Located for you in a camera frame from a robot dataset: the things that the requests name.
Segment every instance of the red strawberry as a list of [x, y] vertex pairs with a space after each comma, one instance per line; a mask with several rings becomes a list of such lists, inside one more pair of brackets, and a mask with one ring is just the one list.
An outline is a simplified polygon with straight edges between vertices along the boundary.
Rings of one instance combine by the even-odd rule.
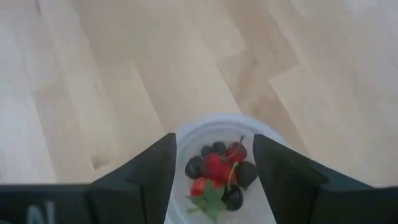
[[225, 184], [225, 186], [228, 185], [228, 180], [229, 180], [230, 185], [237, 183], [236, 173], [235, 173], [235, 170], [233, 170], [233, 166], [226, 163], [226, 164], [224, 164], [224, 172], [223, 172], [223, 183]]
[[225, 151], [225, 156], [231, 163], [243, 162], [246, 156], [248, 156], [246, 148], [242, 145], [243, 139], [244, 136], [241, 137], [240, 142], [230, 144]]
[[217, 153], [209, 153], [200, 168], [203, 176], [219, 182], [223, 180], [224, 163]]
[[[201, 196], [205, 193], [205, 185], [206, 185], [206, 177], [197, 178], [191, 186], [191, 196]], [[218, 181], [212, 181], [213, 187], [218, 189], [222, 186], [222, 184]]]

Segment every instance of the dark berry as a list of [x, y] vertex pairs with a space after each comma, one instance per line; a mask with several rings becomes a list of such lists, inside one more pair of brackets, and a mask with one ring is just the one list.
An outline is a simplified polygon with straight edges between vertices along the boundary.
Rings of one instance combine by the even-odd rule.
[[225, 144], [223, 142], [214, 142], [213, 143], [213, 152], [222, 153], [225, 150]]
[[221, 200], [225, 203], [228, 211], [238, 211], [243, 205], [242, 191], [237, 185], [231, 185], [230, 190], [226, 187]]
[[192, 157], [185, 166], [185, 175], [194, 180], [201, 177], [200, 166], [201, 166], [201, 157], [200, 156]]
[[213, 152], [213, 148], [211, 146], [203, 146], [203, 148], [200, 150], [202, 157], [207, 156], [211, 152]]
[[236, 180], [238, 185], [243, 189], [247, 189], [253, 181], [259, 176], [255, 165], [248, 161], [242, 162], [236, 169]]

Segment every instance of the blueberry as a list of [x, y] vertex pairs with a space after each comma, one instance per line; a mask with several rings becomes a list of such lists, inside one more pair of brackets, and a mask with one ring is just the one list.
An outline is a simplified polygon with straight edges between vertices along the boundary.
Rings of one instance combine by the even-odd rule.
[[203, 148], [200, 150], [200, 154], [202, 157], [207, 156], [207, 154], [213, 152], [213, 148], [211, 146], [203, 146]]
[[213, 152], [222, 153], [225, 150], [225, 144], [223, 142], [214, 142], [213, 143]]
[[201, 157], [200, 156], [192, 157], [185, 166], [185, 175], [194, 180], [197, 179], [198, 177], [201, 177], [200, 166], [201, 166]]
[[248, 161], [242, 162], [236, 169], [236, 180], [238, 185], [243, 189], [247, 189], [251, 183], [259, 176], [255, 165]]
[[243, 194], [238, 185], [231, 185], [230, 190], [226, 187], [221, 200], [225, 203], [228, 211], [238, 211], [243, 205]]

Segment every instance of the white plastic cup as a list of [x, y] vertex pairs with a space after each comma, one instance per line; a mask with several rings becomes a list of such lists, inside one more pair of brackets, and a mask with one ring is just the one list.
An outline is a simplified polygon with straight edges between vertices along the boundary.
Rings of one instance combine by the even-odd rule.
[[[194, 124], [183, 126], [176, 134], [176, 169], [165, 219], [166, 224], [213, 223], [201, 211], [193, 214], [186, 212], [186, 209], [195, 208], [195, 205], [185, 197], [190, 195], [190, 187], [193, 183], [193, 180], [185, 175], [185, 166], [190, 158], [200, 154], [200, 149], [203, 146], [211, 146], [216, 141], [223, 141], [228, 146], [232, 142], [239, 141], [243, 135], [245, 138], [242, 144], [248, 150], [248, 156], [245, 160], [255, 164], [252, 151], [255, 134], [262, 134], [286, 145], [284, 139], [268, 125], [240, 114], [211, 115]], [[258, 178], [247, 190], [243, 190], [242, 208], [236, 212], [220, 212], [218, 223], [275, 223], [275, 218]]]

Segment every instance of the wooden floor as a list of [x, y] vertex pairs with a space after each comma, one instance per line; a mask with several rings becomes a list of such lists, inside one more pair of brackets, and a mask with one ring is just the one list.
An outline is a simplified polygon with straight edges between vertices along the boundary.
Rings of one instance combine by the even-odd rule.
[[89, 182], [243, 113], [398, 184], [393, 0], [0, 0], [0, 182]]

